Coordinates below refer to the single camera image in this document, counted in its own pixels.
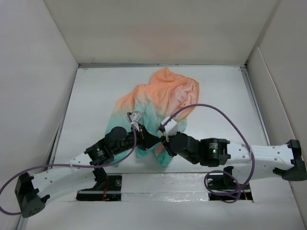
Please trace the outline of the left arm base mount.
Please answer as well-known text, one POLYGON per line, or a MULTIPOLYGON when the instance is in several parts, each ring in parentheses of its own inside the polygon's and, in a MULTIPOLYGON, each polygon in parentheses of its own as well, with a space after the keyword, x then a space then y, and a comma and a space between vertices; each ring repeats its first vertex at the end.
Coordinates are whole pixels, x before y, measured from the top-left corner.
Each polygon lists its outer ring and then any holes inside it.
POLYGON ((93 171, 95 185, 79 190, 78 201, 121 201, 122 175, 107 175, 103 168, 93 171))

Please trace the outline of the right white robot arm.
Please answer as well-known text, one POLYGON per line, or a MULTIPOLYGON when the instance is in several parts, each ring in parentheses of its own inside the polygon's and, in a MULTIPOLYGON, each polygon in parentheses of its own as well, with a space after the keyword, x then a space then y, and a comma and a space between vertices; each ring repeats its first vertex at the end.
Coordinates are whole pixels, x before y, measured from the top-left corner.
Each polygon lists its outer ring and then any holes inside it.
POLYGON ((196 140, 177 132, 163 141, 167 153, 179 155, 192 164, 205 167, 224 167, 223 186, 232 189, 243 184, 250 176, 253 180, 280 176, 286 181, 305 181, 307 170, 298 140, 280 146, 251 146, 226 139, 196 140))

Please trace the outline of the orange and teal jacket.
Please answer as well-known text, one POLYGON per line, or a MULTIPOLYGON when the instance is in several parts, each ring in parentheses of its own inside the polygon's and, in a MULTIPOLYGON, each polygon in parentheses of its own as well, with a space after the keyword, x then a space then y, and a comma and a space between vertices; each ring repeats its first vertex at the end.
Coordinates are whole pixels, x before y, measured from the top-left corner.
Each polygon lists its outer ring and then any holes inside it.
POLYGON ((161 137, 160 123, 179 109, 198 103, 199 83, 186 76, 173 73, 169 68, 155 72, 148 84, 137 85, 130 93, 118 99, 107 124, 106 133, 114 127, 130 131, 127 113, 142 113, 140 123, 146 130, 161 137))

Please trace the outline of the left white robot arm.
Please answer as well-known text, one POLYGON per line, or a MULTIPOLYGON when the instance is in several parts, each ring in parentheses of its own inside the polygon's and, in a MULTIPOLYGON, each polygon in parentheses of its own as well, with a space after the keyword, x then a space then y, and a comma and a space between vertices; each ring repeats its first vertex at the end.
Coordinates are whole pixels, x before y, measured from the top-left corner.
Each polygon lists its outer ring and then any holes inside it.
POLYGON ((83 189, 86 180, 92 190, 104 190, 109 181, 104 168, 116 164, 115 156, 126 151, 133 153, 136 148, 148 150, 159 142, 160 138, 143 125, 133 126, 131 132, 117 126, 68 163, 53 164, 47 171, 33 175, 29 171, 21 173, 15 195, 22 217, 32 217, 51 201, 83 189))

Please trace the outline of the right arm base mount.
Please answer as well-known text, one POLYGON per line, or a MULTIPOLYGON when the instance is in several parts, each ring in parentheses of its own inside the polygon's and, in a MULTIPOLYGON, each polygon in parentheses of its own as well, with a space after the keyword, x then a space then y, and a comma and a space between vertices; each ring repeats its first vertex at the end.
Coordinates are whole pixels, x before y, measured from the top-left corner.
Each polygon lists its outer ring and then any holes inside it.
MULTIPOLYGON (((231 179, 228 175, 223 173, 210 173, 208 179, 206 179, 206 184, 216 193, 232 192, 237 188, 235 180, 231 179)), ((236 196, 237 193, 231 194, 230 196, 215 195, 211 192, 208 193, 208 198, 210 201, 232 202, 235 200, 236 196)), ((249 184, 247 184, 247 186, 241 190, 239 200, 253 200, 249 184)))

